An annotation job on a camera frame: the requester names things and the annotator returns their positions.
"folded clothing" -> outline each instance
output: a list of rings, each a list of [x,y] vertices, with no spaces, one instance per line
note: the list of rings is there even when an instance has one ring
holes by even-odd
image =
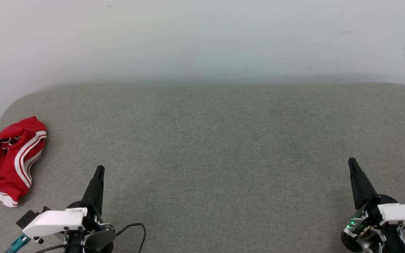
[[[30,117],[0,132],[0,200],[17,207],[32,184],[30,169],[45,147],[46,127]]]

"teal connector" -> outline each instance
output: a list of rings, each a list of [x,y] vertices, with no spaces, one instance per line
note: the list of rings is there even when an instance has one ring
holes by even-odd
[[[17,253],[18,250],[20,250],[24,245],[26,245],[28,242],[30,242],[30,238],[27,237],[25,234],[21,234],[20,237],[18,237],[11,245],[10,249],[8,249],[6,252],[7,253]]]

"red garment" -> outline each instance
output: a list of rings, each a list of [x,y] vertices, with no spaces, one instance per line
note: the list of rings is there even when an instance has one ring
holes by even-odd
[[[32,184],[30,169],[45,147],[46,127],[36,117],[21,120],[0,132],[0,200],[18,206]]]

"black cable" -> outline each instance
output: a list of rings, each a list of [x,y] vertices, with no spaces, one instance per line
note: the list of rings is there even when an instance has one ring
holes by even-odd
[[[35,252],[35,253],[45,253],[45,252],[50,251],[50,250],[54,250],[54,249],[57,249],[57,248],[66,248],[66,247],[79,247],[79,248],[84,248],[85,251],[89,250],[90,252],[93,252],[93,253],[99,253],[98,250],[93,249],[93,248],[90,248],[89,246],[85,246],[85,245],[82,245],[82,244],[62,244],[62,245],[56,245],[56,246],[53,246],[53,247],[49,247],[49,248],[42,249],[42,250],[37,251],[37,252]]]
[[[143,248],[143,243],[145,242],[145,239],[146,239],[146,228],[145,228],[145,226],[143,225],[143,223],[132,223],[132,224],[129,224],[129,225],[125,226],[123,229],[121,229],[121,230],[120,230],[117,234],[115,234],[115,235],[116,235],[116,236],[119,236],[121,233],[124,232],[124,230],[129,229],[129,228],[132,227],[132,226],[142,226],[142,227],[143,227],[143,240],[142,240],[142,243],[140,244],[140,249],[139,249],[139,253],[141,253],[141,252],[142,252],[142,248]]]

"gray fabric surface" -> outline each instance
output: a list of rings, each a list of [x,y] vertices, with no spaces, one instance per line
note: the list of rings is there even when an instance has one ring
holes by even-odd
[[[99,164],[104,220],[145,223],[145,253],[347,252],[349,157],[405,203],[402,85],[59,89],[16,101],[0,130],[32,115],[48,139],[21,206],[0,203],[0,252],[27,210],[80,200]],[[142,235],[128,229],[114,252]],[[60,244],[45,240],[20,252]]]

